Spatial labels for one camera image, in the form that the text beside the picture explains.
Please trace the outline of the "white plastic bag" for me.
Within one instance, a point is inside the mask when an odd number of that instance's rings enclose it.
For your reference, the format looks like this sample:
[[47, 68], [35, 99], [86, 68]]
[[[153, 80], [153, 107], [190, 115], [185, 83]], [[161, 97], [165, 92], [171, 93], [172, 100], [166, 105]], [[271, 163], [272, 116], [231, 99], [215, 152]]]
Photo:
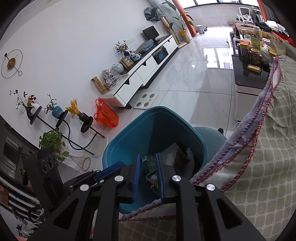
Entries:
[[165, 165], [173, 167], [177, 175], [188, 180], [192, 178], [195, 160], [190, 148], [183, 151], [176, 143], [173, 143], [159, 153], [159, 158]]

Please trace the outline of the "teal plastic trash bin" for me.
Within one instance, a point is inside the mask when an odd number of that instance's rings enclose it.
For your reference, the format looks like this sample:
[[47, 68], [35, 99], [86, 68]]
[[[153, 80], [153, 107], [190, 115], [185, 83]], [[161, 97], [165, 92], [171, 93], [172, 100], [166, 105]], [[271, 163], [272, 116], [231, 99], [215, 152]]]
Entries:
[[193, 127], [169, 108], [157, 106], [140, 114], [107, 145], [102, 166], [106, 169], [117, 162], [130, 165], [137, 155], [152, 158], [159, 154], [164, 160], [182, 152], [184, 161], [177, 161], [175, 172], [189, 180], [225, 141], [222, 130]]

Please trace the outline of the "orange plastic bag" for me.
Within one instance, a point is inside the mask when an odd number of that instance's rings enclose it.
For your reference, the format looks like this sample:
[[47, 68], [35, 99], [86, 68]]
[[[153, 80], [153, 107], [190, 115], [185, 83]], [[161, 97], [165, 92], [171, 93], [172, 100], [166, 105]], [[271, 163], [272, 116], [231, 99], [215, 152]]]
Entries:
[[103, 99], [96, 99], [95, 104], [96, 113], [93, 115], [93, 118], [97, 122], [100, 122], [109, 128], [117, 127], [119, 123], [119, 117], [116, 112], [111, 109]]

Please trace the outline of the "white black TV cabinet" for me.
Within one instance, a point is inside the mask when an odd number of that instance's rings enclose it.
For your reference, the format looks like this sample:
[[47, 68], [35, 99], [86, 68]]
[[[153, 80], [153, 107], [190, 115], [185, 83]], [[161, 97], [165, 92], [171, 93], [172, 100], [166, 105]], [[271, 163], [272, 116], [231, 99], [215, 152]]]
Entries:
[[[162, 61], [156, 60], [154, 54], [158, 49], [165, 50], [167, 55]], [[135, 66], [126, 74], [111, 91], [100, 95], [109, 105], [124, 108], [139, 89], [148, 88], [160, 71], [178, 51], [178, 45], [172, 35], [161, 37]]]

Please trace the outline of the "white bathroom scale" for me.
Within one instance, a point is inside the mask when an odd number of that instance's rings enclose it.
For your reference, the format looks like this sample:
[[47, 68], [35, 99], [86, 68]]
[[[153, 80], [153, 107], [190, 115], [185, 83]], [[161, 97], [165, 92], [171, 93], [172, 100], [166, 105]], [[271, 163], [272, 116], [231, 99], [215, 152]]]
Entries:
[[135, 109], [148, 109], [151, 107], [156, 97], [158, 96], [155, 92], [144, 92], [139, 95], [133, 108]]

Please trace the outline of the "patterned green tablecloth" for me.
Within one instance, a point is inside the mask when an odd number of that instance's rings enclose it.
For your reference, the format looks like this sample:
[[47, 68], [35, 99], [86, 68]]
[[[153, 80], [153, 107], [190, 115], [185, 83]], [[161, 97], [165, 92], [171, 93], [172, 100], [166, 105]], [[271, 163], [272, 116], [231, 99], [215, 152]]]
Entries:
[[191, 183], [193, 240], [295, 240], [295, 60], [273, 59], [251, 112]]

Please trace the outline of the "black monitor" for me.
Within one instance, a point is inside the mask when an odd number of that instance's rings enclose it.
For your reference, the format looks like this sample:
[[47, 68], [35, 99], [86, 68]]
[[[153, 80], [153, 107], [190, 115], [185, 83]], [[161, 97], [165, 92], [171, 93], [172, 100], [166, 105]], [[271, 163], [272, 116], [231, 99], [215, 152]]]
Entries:
[[157, 42], [157, 37], [159, 36], [159, 33], [154, 26], [150, 26], [144, 29], [142, 32], [149, 40], [153, 40], [155, 43]]

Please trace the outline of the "tall green potted plant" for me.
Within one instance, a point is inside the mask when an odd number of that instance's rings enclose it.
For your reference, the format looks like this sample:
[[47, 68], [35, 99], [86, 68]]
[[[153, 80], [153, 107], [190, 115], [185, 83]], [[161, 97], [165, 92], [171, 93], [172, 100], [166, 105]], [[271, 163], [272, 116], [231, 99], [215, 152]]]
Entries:
[[165, 3], [173, 10], [175, 13], [173, 18], [178, 22], [172, 23], [171, 25], [176, 25], [180, 29], [180, 35], [183, 37], [184, 41], [189, 44], [191, 40], [187, 34], [187, 29], [189, 29], [189, 32], [193, 34], [193, 36], [197, 34], [193, 24], [193, 18], [189, 13], [185, 12], [178, 1], [165, 1]]

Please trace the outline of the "cluttered coffee table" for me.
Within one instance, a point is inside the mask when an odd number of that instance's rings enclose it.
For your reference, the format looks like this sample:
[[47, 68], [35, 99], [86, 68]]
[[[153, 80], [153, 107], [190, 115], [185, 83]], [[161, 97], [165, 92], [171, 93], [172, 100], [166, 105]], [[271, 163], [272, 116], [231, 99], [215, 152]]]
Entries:
[[270, 75], [269, 62], [264, 63], [259, 51], [253, 49], [233, 27], [230, 33], [233, 48], [235, 109], [234, 118], [241, 121], [253, 108]]

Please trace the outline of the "white standing air conditioner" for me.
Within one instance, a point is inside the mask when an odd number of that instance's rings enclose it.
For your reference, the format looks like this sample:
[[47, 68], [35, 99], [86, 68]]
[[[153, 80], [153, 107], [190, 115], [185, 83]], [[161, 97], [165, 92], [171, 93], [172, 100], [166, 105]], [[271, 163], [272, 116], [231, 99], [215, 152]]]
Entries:
[[166, 3], [166, 1], [162, 1], [162, 0], [148, 0], [148, 2], [151, 4], [152, 7], [157, 7], [163, 12], [167, 22], [168, 23], [173, 23], [172, 30], [175, 32], [177, 37], [178, 38], [182, 37], [182, 35], [180, 34], [181, 24], [177, 20], [177, 18], [179, 18], [179, 20], [181, 20], [180, 12], [178, 11], [178, 9], [173, 10]]

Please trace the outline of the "white office chair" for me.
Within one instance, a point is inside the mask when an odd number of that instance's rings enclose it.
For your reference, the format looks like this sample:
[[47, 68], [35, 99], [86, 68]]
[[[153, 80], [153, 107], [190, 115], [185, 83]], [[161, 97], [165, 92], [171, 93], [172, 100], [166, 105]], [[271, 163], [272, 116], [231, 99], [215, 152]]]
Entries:
[[250, 9], [246, 8], [246, 7], [239, 7], [239, 13], [235, 13], [235, 15], [237, 16], [237, 20], [239, 20], [242, 23], [253, 23], [253, 18], [250, 14]]

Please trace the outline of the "round wall clock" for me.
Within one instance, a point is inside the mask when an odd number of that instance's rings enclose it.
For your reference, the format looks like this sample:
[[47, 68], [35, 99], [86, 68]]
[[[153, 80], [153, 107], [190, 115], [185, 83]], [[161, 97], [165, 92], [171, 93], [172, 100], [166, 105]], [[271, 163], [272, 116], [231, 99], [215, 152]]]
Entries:
[[1, 76], [4, 79], [12, 78], [13, 76], [21, 76], [21, 65], [23, 61], [23, 53], [20, 49], [14, 49], [4, 54], [4, 59], [1, 64]]

